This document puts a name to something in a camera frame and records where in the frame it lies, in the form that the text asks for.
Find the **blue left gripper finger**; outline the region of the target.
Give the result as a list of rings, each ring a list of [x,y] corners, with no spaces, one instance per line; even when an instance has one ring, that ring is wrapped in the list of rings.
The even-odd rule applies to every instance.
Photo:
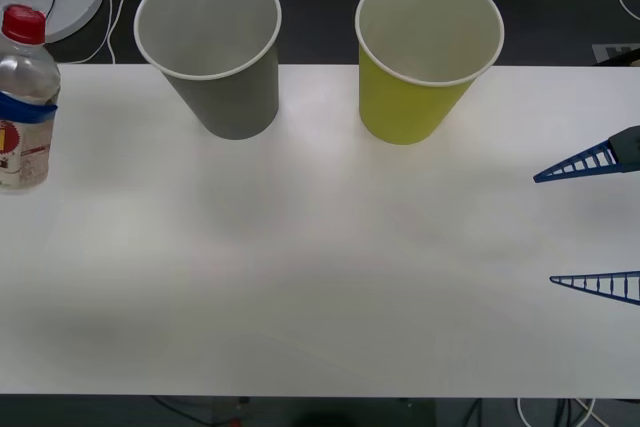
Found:
[[[57,110],[56,104],[36,105],[0,95],[0,118],[4,121],[40,124],[53,119]]]

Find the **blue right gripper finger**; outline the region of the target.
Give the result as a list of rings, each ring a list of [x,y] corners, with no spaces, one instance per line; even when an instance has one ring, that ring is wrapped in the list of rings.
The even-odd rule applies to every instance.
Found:
[[[639,170],[639,126],[620,131],[533,177],[535,183]]]
[[[550,276],[555,285],[635,306],[640,305],[640,272]]]

